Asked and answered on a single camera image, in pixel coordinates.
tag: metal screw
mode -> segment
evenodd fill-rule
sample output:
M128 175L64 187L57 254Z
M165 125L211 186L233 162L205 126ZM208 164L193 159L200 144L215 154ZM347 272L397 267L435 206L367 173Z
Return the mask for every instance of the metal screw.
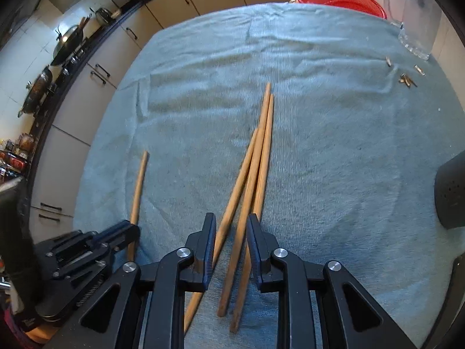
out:
M123 270L127 273L133 272L136 269L137 269L137 264L132 261L127 262L126 264L123 265Z
M333 272L338 272L339 270L341 270L342 265L337 261L329 261L328 268Z
M187 257L191 254L191 250L189 248L179 248L177 251L176 251L176 254L178 255L178 257Z
M283 248L275 249L273 253L276 257L279 257L279 258L283 258L287 256L287 251Z

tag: wooden chopstick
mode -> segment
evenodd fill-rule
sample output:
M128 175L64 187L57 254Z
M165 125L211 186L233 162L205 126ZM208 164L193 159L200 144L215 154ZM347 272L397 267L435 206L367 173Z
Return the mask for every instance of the wooden chopstick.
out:
M263 209L264 192L267 186L268 177L268 163L270 160L271 152L271 133L273 131L273 107L274 107L274 95L270 96L270 105L268 107L267 127L264 134L263 150L260 161L259 179L257 181L257 189L255 191L255 201L253 203L252 212L257 214L257 218L260 221L261 213ZM229 331L237 333L239 329L240 318L242 316L242 309L244 308L244 302L246 301L247 287L249 285L250 271L252 269L252 263L250 261L249 247L246 245L246 256L244 258L244 265L242 267L242 275L239 283L239 291L234 306L232 315L231 325Z
M236 273L236 267L239 261L240 252L242 250L242 242L244 241L244 234L246 232L247 217L250 213L250 205L253 199L253 192L255 191L255 182L257 180L257 174L260 166L260 157L263 147L264 131L267 124L268 105L270 103L271 94L271 83L267 83L263 96L263 104L260 113L257 140L255 141L255 147L253 149L252 162L250 164L249 180L247 183L246 190L244 192L244 199L242 201L242 208L240 211L239 222L236 229L236 235L234 237L234 244L231 251L231 258L229 259L228 268L226 271L226 277L223 284L223 290L221 292L221 298L219 301L219 307L217 315L223 317L226 315L226 311L229 304L229 297L231 296L231 290L234 282L234 274Z
M140 196L142 195L142 186L144 184L144 176L147 168L148 152L144 151L139 166L139 174L137 175L136 187L134 189L133 208L131 211L131 224L137 224L139 220ZM134 243L127 246L127 260L134 261Z
M226 237L229 232L229 227L231 226L232 218L236 212L237 205L239 203L240 196L242 194L242 189L244 186L244 181L246 180L247 174L250 168L250 162L252 161L253 149L255 147L255 140L257 138L257 129L253 132L252 139L250 140L249 147L247 148L246 156L242 162L242 166L239 170L239 175L237 176L236 183L231 192L231 197L226 206L225 213L223 214L223 219L218 227L215 240L215 248L213 249L213 269L215 269L216 261L218 260L219 254L223 248ZM189 329L192 319L197 311L198 305L202 300L203 293L193 293L192 298L187 306L187 310L184 314L184 334L186 334Z

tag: white tiled wall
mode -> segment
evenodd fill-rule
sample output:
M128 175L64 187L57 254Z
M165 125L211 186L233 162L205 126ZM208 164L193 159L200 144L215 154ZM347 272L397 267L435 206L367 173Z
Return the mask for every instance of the white tiled wall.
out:
M383 8L386 8L383 0L376 1ZM401 6L393 6L392 10L395 17L402 16ZM438 60L465 110L465 77L463 76L463 70L465 69L465 47L444 13L441 17L432 55Z
M27 82L33 83L53 60L57 43L55 29L59 27L61 33L65 33L90 13L89 7L97 10L101 6L116 10L111 0L81 0L62 14L48 0L42 0L39 9L0 51L0 139L15 140L30 130L34 121L32 115L18 118L17 114L28 92ZM90 36L98 28L97 21L92 18L84 34ZM50 67L50 70L57 77L61 67Z

